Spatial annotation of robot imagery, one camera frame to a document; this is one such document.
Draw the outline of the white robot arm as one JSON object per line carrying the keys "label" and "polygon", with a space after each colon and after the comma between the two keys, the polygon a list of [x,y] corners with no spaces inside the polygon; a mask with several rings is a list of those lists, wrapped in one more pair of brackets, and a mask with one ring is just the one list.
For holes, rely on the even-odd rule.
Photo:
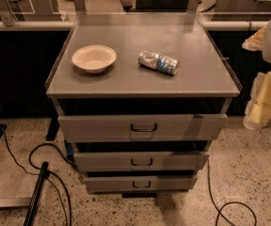
{"label": "white robot arm", "polygon": [[[271,20],[268,24],[246,39],[242,47],[249,51],[261,51],[263,60],[271,64]],[[243,125],[257,130],[271,120],[271,71],[258,73],[254,79],[247,103]]]}

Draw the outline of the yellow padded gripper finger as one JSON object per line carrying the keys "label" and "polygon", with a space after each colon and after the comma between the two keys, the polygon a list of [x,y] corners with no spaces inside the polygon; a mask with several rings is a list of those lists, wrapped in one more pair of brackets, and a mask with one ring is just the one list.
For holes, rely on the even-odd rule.
{"label": "yellow padded gripper finger", "polygon": [[247,103],[243,125],[246,129],[257,130],[271,120],[271,71],[258,73],[254,79]]}
{"label": "yellow padded gripper finger", "polygon": [[262,51],[265,26],[255,32],[242,43],[242,48],[248,51]]}

